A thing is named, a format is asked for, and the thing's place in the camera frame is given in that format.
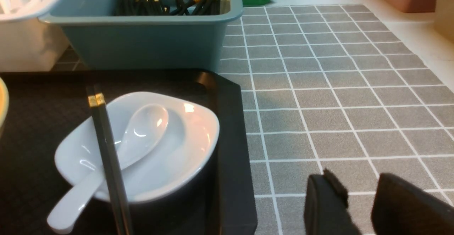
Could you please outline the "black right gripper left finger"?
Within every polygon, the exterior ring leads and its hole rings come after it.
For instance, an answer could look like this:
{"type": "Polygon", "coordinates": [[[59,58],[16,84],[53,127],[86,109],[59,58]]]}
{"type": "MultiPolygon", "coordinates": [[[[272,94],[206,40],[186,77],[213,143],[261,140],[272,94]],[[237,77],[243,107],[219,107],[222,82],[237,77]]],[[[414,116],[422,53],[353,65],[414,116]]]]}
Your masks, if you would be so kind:
{"type": "Polygon", "coordinates": [[[348,211],[348,190],[328,169],[308,178],[304,224],[307,235],[360,235],[348,211]]]}

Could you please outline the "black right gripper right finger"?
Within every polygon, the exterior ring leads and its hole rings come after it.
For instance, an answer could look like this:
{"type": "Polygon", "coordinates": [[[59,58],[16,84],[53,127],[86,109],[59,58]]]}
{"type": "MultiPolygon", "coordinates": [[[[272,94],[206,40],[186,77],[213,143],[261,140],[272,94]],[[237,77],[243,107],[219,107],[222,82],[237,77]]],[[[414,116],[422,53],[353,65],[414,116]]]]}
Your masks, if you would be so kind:
{"type": "Polygon", "coordinates": [[[377,235],[452,235],[450,204],[392,173],[381,173],[371,212],[377,235]]]}

